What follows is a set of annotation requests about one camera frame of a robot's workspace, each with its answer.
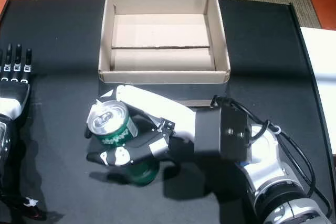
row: can label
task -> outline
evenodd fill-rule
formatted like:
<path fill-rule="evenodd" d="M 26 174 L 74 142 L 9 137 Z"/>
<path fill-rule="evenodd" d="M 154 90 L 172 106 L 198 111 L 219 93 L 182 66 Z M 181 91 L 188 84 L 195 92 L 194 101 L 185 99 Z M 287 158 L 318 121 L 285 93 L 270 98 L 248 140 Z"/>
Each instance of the can label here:
<path fill-rule="evenodd" d="M 127 142 L 128 140 L 133 139 L 138 135 L 138 129 L 134 125 L 131 118 L 128 118 L 127 123 L 118 129 L 117 131 L 113 132 L 112 134 L 105 135 L 105 136 L 97 136 L 103 144 L 106 145 L 113 145 L 113 146 L 121 146 L 123 143 Z"/>

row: screw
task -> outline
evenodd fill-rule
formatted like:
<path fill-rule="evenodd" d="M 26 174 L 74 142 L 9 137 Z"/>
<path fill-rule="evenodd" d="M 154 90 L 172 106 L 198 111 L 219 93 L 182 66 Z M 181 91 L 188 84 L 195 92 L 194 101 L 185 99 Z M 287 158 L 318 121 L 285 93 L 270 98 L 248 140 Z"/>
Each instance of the screw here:
<path fill-rule="evenodd" d="M 226 130 L 226 133 L 227 133 L 229 136 L 232 136 L 232 135 L 233 135 L 233 129 L 228 128 L 228 129 Z"/>

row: white zip tie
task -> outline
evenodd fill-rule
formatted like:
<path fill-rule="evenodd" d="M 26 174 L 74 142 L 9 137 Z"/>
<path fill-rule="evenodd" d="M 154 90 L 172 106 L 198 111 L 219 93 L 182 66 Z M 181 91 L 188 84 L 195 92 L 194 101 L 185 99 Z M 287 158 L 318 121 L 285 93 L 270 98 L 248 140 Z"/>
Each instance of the white zip tie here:
<path fill-rule="evenodd" d="M 278 131 L 277 131 L 277 132 L 273 132 L 274 135 L 279 135 L 279 134 L 281 133 L 281 128 L 280 128 L 280 126 L 278 126 L 278 125 L 274 125 L 274 127 L 275 127 L 275 128 L 278 128 Z"/>
<path fill-rule="evenodd" d="M 25 205 L 26 207 L 35 207 L 36 204 L 38 203 L 38 200 L 30 199 L 28 197 L 26 197 L 26 199 L 29 200 L 28 204 L 23 203 L 23 205 Z"/>

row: robot finger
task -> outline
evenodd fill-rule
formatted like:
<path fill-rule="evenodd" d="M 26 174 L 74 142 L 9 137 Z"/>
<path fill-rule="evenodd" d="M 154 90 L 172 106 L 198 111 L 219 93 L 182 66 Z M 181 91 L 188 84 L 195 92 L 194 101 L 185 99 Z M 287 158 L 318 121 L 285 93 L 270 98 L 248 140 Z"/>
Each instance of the robot finger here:
<path fill-rule="evenodd" d="M 15 50 L 15 61 L 14 61 L 14 69 L 13 69 L 13 77 L 11 81 L 19 81 L 20 73 L 21 73 L 21 55 L 22 55 L 22 46 L 21 44 L 16 45 Z"/>
<path fill-rule="evenodd" d="M 23 67 L 23 74 L 22 74 L 22 79 L 21 82 L 23 83 L 28 83 L 29 82 L 29 76 L 30 76 L 30 72 L 32 71 L 32 53 L 31 53 L 31 48 L 27 48 L 26 51 L 26 62 L 25 62 L 25 66 Z"/>
<path fill-rule="evenodd" d="M 12 44 L 8 44 L 2 81 L 8 81 L 12 69 Z"/>

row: black cable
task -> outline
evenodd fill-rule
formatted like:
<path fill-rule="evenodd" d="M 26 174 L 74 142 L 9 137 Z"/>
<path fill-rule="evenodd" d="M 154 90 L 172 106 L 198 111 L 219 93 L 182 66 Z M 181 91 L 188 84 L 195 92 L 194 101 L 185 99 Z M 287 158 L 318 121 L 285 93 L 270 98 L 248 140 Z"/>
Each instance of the black cable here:
<path fill-rule="evenodd" d="M 246 107 L 244 107 L 242 104 L 240 104 L 239 102 L 231 99 L 231 98 L 223 98 L 223 97 L 218 97 L 216 98 L 216 102 L 218 104 L 226 102 L 230 105 L 233 105 L 234 107 L 236 107 L 237 109 L 244 111 L 254 122 L 256 122 L 257 124 L 262 124 L 263 126 L 268 124 L 268 128 L 270 130 L 272 130 L 273 132 L 277 132 L 279 129 L 278 127 L 276 127 L 274 124 L 272 124 L 271 122 L 263 122 L 260 118 L 258 118 L 257 116 L 255 116 L 251 111 L 249 111 Z M 284 153 L 287 155 L 287 157 L 289 158 L 289 160 L 292 162 L 292 164 L 294 165 L 294 167 L 298 170 L 299 174 L 302 176 L 302 178 L 305 180 L 305 182 L 308 184 L 308 186 L 310 187 L 310 190 L 308 191 L 307 195 L 310 197 L 312 195 L 312 192 L 314 191 L 325 203 L 328 211 L 326 213 L 326 217 L 329 218 L 331 216 L 332 213 L 332 209 L 331 209 L 331 204 L 329 202 L 329 200 L 326 198 L 326 196 L 316 187 L 316 176 L 315 176 L 315 172 L 314 169 L 310 163 L 310 161 L 308 160 L 307 156 L 304 154 L 304 152 L 300 149 L 300 147 L 283 131 L 280 132 L 280 135 L 282 137 L 284 137 L 287 142 L 292 145 L 292 147 L 299 153 L 299 155 L 302 157 L 302 159 L 304 160 L 304 162 L 306 163 L 308 170 L 310 172 L 311 175 L 311 180 L 309 179 L 309 177 L 304 173 L 304 171 L 301 169 L 300 165 L 297 163 L 297 161 L 295 160 L 295 158 L 292 156 L 292 154 L 290 153 L 290 151 L 287 149 L 287 147 L 284 145 L 284 143 L 282 142 L 282 140 L 279 138 L 279 136 L 277 135 L 277 140 L 278 143 L 280 145 L 280 147 L 283 149 Z"/>
<path fill-rule="evenodd" d="M 311 175 L 312 180 L 310 181 L 310 179 L 308 178 L 308 176 L 304 173 L 304 171 L 301 169 L 300 165 L 297 163 L 297 161 L 295 160 L 295 158 L 292 156 L 292 154 L 290 153 L 290 151 L 287 149 L 286 145 L 282 142 L 282 139 L 280 138 L 279 135 L 276 136 L 278 143 L 280 145 L 280 147 L 282 148 L 283 152 L 285 153 L 285 155 L 289 158 L 289 160 L 291 161 L 291 163 L 293 164 L 293 166 L 298 170 L 299 174 L 301 175 L 301 177 L 305 180 L 305 182 L 308 185 L 311 185 L 312 182 L 314 182 L 314 184 L 316 183 L 316 179 L 315 179 L 315 174 L 314 171 L 310 171 L 310 173 L 313 172 L 314 176 Z M 311 195 L 313 194 L 315 190 L 315 185 L 314 186 L 310 186 L 310 189 L 307 193 L 308 197 L 311 197 Z"/>
<path fill-rule="evenodd" d="M 297 163 L 297 161 L 295 160 L 295 158 L 292 156 L 292 154 L 290 153 L 290 151 L 287 149 L 287 147 L 284 145 L 284 143 L 282 142 L 281 138 L 279 136 L 277 136 L 277 140 L 279 145 L 281 146 L 281 148 L 283 149 L 283 152 L 286 154 L 286 156 L 289 158 L 289 160 L 292 162 L 292 164 L 295 166 L 295 168 L 298 170 L 298 172 L 300 173 L 300 175 L 302 176 L 302 178 L 306 181 L 306 183 L 311 186 L 312 184 L 316 183 L 315 181 L 311 181 L 308 176 L 304 173 L 304 171 L 301 169 L 301 167 L 299 166 L 299 164 Z M 325 203 L 328 211 L 325 214 L 325 216 L 329 219 L 332 213 L 332 209 L 331 209 L 331 204 L 330 201 L 325 197 L 325 195 L 316 187 L 316 186 L 311 186 L 309 192 L 307 193 L 307 195 L 310 197 L 313 193 L 313 191 L 315 191 L 315 193 L 323 200 L 323 202 Z"/>
<path fill-rule="evenodd" d="M 265 123 L 263 123 L 260 131 L 257 134 L 255 134 L 254 136 L 251 137 L 251 143 L 250 144 L 253 144 L 256 140 L 258 140 L 258 138 L 260 138 L 266 132 L 266 130 L 269 126 L 269 123 L 270 123 L 269 120 L 266 120 Z"/>
<path fill-rule="evenodd" d="M 280 133 L 281 136 L 283 136 L 290 144 L 291 146 L 293 146 L 293 148 L 299 153 L 299 155 L 302 157 L 302 159 L 304 160 L 304 162 L 306 163 L 309 172 L 311 174 L 311 182 L 310 182 L 310 190 L 314 191 L 314 188 L 316 186 L 316 177 L 315 177 L 315 172 L 314 172 L 314 168 L 311 165 L 309 159 L 307 158 L 307 156 L 303 153 L 303 151 L 300 149 L 300 147 L 297 145 L 297 143 L 295 143 L 293 141 L 293 139 L 291 139 L 288 134 L 286 134 L 285 132 L 281 131 Z"/>

